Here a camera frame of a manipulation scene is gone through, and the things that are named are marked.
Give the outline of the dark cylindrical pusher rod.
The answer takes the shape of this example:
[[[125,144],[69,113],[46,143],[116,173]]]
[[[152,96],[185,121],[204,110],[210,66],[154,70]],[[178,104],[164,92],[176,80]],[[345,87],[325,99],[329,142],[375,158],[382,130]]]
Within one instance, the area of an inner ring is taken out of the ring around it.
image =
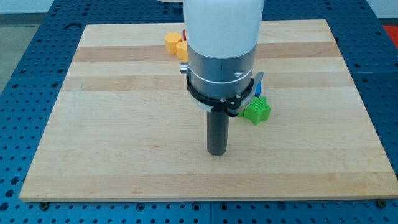
[[[227,150],[229,116],[224,112],[207,112],[207,150],[212,156],[222,156]]]

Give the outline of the black clamp ring mount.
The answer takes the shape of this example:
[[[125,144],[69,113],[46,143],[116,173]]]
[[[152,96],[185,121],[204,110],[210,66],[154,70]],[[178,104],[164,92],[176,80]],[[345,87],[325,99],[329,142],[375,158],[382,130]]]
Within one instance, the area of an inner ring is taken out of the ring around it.
[[[186,74],[187,91],[191,100],[207,112],[223,112],[230,117],[236,117],[255,97],[258,84],[262,81],[264,72],[259,72],[251,79],[249,86],[231,98],[209,98],[199,93],[191,84],[190,75]]]

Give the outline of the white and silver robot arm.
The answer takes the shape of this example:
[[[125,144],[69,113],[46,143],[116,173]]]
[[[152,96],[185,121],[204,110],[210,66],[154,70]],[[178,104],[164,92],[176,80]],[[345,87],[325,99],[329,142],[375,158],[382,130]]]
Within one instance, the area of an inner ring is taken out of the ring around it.
[[[263,72],[254,75],[264,0],[185,0],[183,15],[192,101],[206,111],[206,148],[213,156],[227,150],[229,119],[255,96]]]

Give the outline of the yellow block beside arm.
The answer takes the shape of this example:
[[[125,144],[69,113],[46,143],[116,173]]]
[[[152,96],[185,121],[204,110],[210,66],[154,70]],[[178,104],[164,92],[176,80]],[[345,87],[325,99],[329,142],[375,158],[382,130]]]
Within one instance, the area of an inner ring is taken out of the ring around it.
[[[181,41],[176,44],[177,58],[181,61],[188,61],[187,41]]]

